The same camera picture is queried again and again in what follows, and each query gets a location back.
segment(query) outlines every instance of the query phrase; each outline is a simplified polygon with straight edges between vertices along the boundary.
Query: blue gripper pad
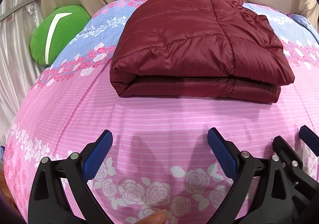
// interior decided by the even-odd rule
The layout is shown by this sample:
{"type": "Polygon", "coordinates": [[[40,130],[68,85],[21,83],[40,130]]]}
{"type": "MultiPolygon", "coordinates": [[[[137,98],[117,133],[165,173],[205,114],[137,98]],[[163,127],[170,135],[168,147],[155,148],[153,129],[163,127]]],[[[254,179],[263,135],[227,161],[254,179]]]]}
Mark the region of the blue gripper pad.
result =
{"type": "Polygon", "coordinates": [[[207,140],[225,175],[235,181],[238,177],[237,162],[226,147],[224,138],[216,128],[211,128],[207,140]]]}
{"type": "Polygon", "coordinates": [[[95,177],[106,155],[108,154],[113,143],[113,135],[110,131],[105,130],[98,140],[93,143],[95,147],[88,155],[82,166],[82,178],[87,183],[95,177]]]}
{"type": "Polygon", "coordinates": [[[307,144],[307,146],[312,150],[313,153],[315,153],[317,157],[319,156],[319,138],[306,125],[303,125],[300,128],[299,138],[301,138],[307,144]]]}

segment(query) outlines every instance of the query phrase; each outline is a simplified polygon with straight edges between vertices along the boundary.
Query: bed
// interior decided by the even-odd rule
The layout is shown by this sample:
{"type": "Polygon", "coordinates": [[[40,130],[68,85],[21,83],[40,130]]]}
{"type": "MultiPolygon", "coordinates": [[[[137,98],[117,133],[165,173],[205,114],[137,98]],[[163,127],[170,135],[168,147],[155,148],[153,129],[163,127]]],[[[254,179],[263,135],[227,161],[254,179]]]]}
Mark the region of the bed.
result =
{"type": "MultiPolygon", "coordinates": [[[[65,159],[104,129],[113,133],[113,146],[88,186],[115,223],[135,223],[158,209],[167,210],[171,224],[206,223],[232,185],[207,144],[211,127],[240,150],[261,158],[273,154],[271,142],[281,135],[302,158],[304,171],[319,181],[318,159],[297,135],[303,125],[319,133],[319,35],[313,27],[318,11],[310,17],[305,12],[318,4],[303,8],[312,23],[291,13],[291,7],[284,11],[290,13],[282,13],[244,4],[267,16],[296,76],[293,84],[282,87],[277,103],[262,104],[118,97],[109,80],[112,55],[126,21],[145,1],[105,1],[108,4],[92,13],[84,30],[37,77],[25,97],[4,154],[6,181],[23,217],[28,218],[41,158],[65,159]]],[[[67,180],[62,182],[74,214],[82,217],[67,180]]],[[[256,185],[257,179],[238,217],[247,211],[256,185]]]]}

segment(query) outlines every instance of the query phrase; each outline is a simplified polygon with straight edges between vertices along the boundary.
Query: bolt head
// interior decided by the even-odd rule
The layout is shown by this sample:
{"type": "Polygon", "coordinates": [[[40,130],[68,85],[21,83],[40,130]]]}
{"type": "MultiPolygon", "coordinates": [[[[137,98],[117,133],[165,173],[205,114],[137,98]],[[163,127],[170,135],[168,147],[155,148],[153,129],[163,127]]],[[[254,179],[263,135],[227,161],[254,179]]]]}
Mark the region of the bolt head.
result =
{"type": "Polygon", "coordinates": [[[49,158],[48,158],[48,157],[44,157],[44,158],[41,159],[41,162],[44,163],[44,164],[45,164],[46,162],[48,162],[48,161],[49,161],[49,158]]]}
{"type": "Polygon", "coordinates": [[[248,157],[250,156],[250,154],[249,154],[247,151],[242,151],[242,152],[241,152],[241,156],[242,156],[243,158],[248,158],[248,157]]]}
{"type": "Polygon", "coordinates": [[[292,164],[293,167],[298,166],[298,162],[296,160],[292,161],[291,164],[292,164]]]}
{"type": "Polygon", "coordinates": [[[277,161],[279,161],[279,157],[277,155],[272,155],[272,160],[277,162],[277,161]]]}
{"type": "Polygon", "coordinates": [[[71,159],[77,159],[79,157],[79,153],[72,153],[70,158],[71,159]]]}

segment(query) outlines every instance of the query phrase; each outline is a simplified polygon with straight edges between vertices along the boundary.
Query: pink bedsheet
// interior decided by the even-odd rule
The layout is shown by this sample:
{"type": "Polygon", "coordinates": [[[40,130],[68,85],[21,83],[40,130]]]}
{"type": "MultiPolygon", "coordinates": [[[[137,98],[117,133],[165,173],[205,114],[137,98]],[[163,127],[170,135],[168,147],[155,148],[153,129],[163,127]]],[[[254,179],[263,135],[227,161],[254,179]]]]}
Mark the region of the pink bedsheet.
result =
{"type": "MultiPolygon", "coordinates": [[[[294,52],[294,47],[287,49],[294,52]]],[[[281,135],[302,157],[305,171],[318,179],[317,158],[296,133],[304,124],[319,133],[319,68],[289,62],[295,83],[283,86],[279,101],[271,105],[194,97],[120,98],[109,81],[109,59],[89,73],[82,70],[68,80],[34,85],[6,143],[5,176],[18,208],[27,218],[42,157],[65,159],[104,129],[113,133],[114,143],[88,185],[115,223],[135,223],[157,209],[167,210],[171,224],[206,223],[232,184],[207,144],[211,127],[254,157],[271,156],[271,141],[281,135]]],[[[66,180],[63,186],[74,213],[82,216],[66,180]]],[[[240,216],[255,188],[256,181],[240,216]]]]}

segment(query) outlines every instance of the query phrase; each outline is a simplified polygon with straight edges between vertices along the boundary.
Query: quilted down jacket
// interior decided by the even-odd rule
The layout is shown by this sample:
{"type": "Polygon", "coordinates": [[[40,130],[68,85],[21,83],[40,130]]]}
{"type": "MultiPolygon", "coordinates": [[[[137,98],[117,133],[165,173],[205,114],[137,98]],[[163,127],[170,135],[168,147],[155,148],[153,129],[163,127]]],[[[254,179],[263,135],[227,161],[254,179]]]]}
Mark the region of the quilted down jacket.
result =
{"type": "Polygon", "coordinates": [[[277,102],[294,82],[264,15],[243,0],[148,0],[127,21],[111,84],[119,96],[231,97],[277,102]]]}

